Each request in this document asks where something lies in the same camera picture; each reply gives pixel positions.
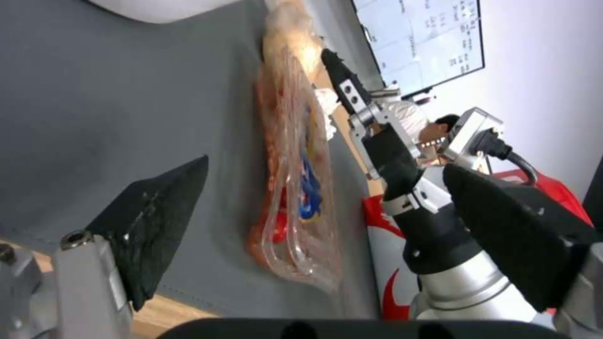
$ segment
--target transparent plastic bag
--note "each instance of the transparent plastic bag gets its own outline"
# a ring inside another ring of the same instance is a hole
[[[249,250],[275,274],[334,293],[342,268],[322,109],[287,47],[265,59],[256,91],[269,179]]]
[[[285,46],[309,78],[318,73],[323,42],[314,31],[312,19],[298,5],[287,1],[281,2],[266,18],[264,57],[278,55]]]

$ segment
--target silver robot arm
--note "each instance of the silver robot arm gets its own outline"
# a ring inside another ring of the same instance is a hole
[[[133,312],[104,238],[66,235],[45,273],[31,251],[0,252],[0,338],[130,338]]]

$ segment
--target monitor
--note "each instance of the monitor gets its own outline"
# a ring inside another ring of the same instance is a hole
[[[402,97],[485,66],[479,0],[352,0],[384,85]]]

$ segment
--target cable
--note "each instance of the cable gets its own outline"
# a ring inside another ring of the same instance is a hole
[[[524,158],[513,152],[513,147],[499,139],[498,134],[492,130],[483,131],[478,137],[478,141],[471,148],[472,154],[477,154],[480,151],[489,156],[497,157],[500,160],[509,160],[517,165],[528,178],[528,181],[524,185],[534,186],[538,182],[538,172],[536,169]]]
[[[507,157],[507,160],[517,165],[517,167],[519,167],[526,174],[526,176],[528,177],[528,181],[524,183],[524,185],[536,185],[536,183],[538,182],[538,172],[529,162],[527,162],[524,158],[522,158],[515,152],[511,152]]]

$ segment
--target gray cloth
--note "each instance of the gray cloth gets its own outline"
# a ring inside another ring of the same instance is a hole
[[[252,83],[266,12],[249,0],[150,25],[80,0],[1,1],[0,237],[51,253],[129,183],[208,154],[159,293],[220,315],[338,315],[341,301],[275,277],[244,248],[265,190]],[[344,314],[375,317],[366,181],[340,136],[331,146]]]

